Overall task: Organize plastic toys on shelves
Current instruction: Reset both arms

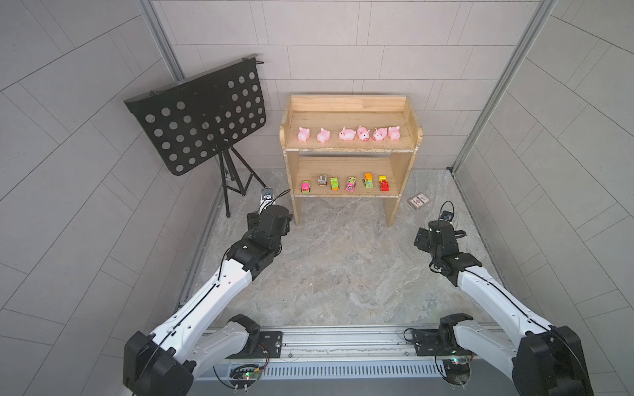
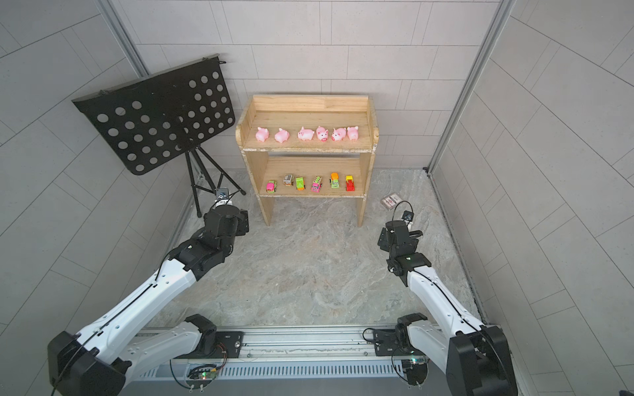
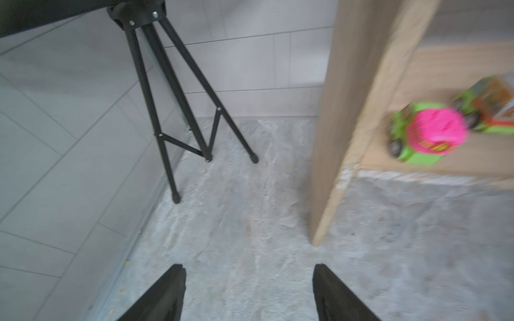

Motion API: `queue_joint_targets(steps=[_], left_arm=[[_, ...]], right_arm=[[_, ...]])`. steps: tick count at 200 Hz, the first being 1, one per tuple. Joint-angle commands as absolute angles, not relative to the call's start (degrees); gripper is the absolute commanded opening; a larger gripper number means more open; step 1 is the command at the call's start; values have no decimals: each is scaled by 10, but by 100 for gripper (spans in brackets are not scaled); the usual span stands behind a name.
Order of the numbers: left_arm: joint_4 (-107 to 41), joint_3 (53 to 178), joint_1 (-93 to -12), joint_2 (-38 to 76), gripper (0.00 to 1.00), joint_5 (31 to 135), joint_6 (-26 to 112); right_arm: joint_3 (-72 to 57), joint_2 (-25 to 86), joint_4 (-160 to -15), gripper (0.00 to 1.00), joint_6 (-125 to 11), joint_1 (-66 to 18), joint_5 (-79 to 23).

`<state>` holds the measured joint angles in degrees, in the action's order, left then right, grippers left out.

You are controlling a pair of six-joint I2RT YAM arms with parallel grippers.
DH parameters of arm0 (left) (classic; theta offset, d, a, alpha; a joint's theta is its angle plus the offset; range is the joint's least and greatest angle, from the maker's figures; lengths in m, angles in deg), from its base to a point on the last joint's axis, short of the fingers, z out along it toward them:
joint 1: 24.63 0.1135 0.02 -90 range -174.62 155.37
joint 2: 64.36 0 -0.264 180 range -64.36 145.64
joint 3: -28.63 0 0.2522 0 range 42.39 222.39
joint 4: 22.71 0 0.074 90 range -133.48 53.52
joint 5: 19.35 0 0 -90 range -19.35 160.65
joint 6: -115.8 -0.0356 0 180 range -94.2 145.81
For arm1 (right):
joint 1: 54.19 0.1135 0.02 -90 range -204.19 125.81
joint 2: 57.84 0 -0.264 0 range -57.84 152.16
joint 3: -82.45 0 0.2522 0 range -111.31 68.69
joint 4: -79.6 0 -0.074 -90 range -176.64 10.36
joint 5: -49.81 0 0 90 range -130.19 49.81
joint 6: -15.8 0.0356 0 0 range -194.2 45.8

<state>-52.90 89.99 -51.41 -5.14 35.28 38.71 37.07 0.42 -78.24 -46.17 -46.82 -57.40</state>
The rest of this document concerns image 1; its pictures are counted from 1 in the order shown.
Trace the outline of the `red yellow toy truck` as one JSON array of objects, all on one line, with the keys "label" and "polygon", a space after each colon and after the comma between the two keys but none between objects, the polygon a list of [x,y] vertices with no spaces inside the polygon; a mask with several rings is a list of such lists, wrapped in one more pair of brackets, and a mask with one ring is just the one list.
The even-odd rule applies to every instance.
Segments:
[{"label": "red yellow toy truck", "polygon": [[379,176],[379,187],[380,187],[380,191],[386,192],[390,190],[390,185],[385,175]]}]

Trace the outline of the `pink green block toy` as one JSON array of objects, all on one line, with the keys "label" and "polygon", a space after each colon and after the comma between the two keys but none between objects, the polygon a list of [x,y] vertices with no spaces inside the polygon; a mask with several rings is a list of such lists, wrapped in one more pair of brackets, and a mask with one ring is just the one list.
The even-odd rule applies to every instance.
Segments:
[{"label": "pink green block toy", "polygon": [[356,181],[357,178],[355,178],[355,176],[350,176],[346,182],[345,191],[349,193],[354,193],[356,190]]}]

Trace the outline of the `orange green mixer truck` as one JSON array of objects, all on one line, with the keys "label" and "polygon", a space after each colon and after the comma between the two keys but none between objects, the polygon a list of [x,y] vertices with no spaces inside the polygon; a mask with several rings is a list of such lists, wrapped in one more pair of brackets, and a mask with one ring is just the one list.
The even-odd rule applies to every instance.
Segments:
[{"label": "orange green mixer truck", "polygon": [[367,189],[374,188],[374,177],[371,173],[365,173],[363,177],[363,184]]}]

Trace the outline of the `pink toy pig top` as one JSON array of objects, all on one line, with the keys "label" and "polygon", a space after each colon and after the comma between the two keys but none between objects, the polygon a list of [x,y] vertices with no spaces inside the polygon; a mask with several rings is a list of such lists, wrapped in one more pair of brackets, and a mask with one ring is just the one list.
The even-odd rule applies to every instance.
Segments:
[{"label": "pink toy pig top", "polygon": [[310,140],[310,129],[300,127],[298,129],[297,139],[302,143],[308,142]]}]

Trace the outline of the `pink toy pig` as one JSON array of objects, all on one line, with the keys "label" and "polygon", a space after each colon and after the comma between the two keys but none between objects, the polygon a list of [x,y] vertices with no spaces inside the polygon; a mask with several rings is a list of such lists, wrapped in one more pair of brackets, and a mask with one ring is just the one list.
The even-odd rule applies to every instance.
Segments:
[{"label": "pink toy pig", "polygon": [[401,127],[393,126],[388,128],[388,137],[391,141],[396,141],[401,138]]},{"label": "pink toy pig", "polygon": [[300,127],[298,129],[297,139],[302,143],[308,142],[310,140],[310,129]]},{"label": "pink toy pig", "polygon": [[368,142],[368,140],[370,140],[370,137],[371,137],[370,130],[368,130],[367,128],[365,128],[363,126],[358,127],[358,129],[357,129],[357,137],[362,142]]},{"label": "pink toy pig", "polygon": [[324,128],[321,128],[320,132],[316,136],[317,141],[321,144],[327,143],[330,140],[330,138],[331,138],[331,132]]},{"label": "pink toy pig", "polygon": [[343,130],[339,132],[338,137],[340,138],[340,140],[343,140],[343,141],[351,141],[355,139],[356,135],[357,135],[356,130],[343,128]]},{"label": "pink toy pig", "polygon": [[388,136],[388,128],[376,128],[372,134],[375,141],[383,141]]}]

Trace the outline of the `pink toy pig bottom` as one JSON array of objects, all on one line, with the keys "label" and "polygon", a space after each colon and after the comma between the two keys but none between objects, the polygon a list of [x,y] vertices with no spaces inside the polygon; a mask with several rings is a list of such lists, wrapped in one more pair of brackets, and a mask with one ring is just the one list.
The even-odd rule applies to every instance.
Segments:
[{"label": "pink toy pig bottom", "polygon": [[343,130],[339,132],[338,137],[340,138],[340,140],[343,140],[343,141],[351,141],[355,139],[356,135],[357,135],[356,130],[343,128]]}]

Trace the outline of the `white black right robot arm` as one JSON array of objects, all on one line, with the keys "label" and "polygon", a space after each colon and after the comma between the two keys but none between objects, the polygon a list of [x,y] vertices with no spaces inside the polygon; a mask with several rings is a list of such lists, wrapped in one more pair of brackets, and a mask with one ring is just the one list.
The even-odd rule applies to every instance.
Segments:
[{"label": "white black right robot arm", "polygon": [[500,285],[457,240],[466,236],[439,219],[421,228],[414,246],[427,252],[430,270],[467,293],[504,331],[498,336],[472,316],[455,313],[439,322],[440,351],[471,352],[513,382],[520,395],[591,395],[594,393],[580,337],[530,310]]}]

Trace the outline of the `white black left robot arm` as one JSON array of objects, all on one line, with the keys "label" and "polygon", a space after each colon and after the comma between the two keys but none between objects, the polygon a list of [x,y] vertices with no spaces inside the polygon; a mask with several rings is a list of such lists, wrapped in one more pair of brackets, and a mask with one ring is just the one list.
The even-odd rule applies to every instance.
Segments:
[{"label": "white black left robot arm", "polygon": [[238,315],[211,335],[226,306],[277,257],[292,214],[270,204],[248,215],[248,231],[223,254],[215,275],[182,308],[149,334],[125,344],[122,384],[134,395],[185,395],[220,361],[258,346],[259,325]]}]

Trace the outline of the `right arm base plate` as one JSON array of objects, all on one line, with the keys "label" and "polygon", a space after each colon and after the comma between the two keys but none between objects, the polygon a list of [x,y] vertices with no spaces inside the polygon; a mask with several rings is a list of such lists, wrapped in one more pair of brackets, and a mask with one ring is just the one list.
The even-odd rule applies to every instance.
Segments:
[{"label": "right arm base plate", "polygon": [[460,347],[452,330],[406,328],[403,338],[414,346],[416,356],[469,356],[475,354]]}]

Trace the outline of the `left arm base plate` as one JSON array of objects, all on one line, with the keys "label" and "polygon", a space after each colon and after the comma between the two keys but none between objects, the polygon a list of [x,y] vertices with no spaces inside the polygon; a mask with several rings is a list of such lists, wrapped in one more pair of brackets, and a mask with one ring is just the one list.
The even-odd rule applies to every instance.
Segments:
[{"label": "left arm base plate", "polygon": [[229,359],[277,359],[281,356],[283,332],[264,331],[259,333],[258,339],[249,338],[244,349]]}]

